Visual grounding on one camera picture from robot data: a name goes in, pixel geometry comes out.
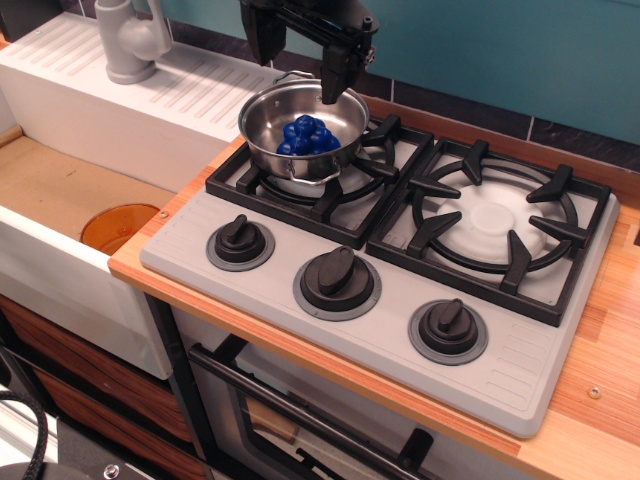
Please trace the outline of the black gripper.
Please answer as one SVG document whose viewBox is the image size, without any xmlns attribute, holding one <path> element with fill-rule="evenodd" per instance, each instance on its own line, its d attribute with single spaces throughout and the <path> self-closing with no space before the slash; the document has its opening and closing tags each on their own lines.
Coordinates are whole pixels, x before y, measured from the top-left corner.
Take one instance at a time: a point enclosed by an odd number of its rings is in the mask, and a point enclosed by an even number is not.
<svg viewBox="0 0 640 480">
<path fill-rule="evenodd" d="M 359 1 L 242 1 L 241 21 L 251 53 L 265 66 L 293 30 L 323 48 L 322 103 L 335 104 L 370 63 L 378 20 Z"/>
</svg>

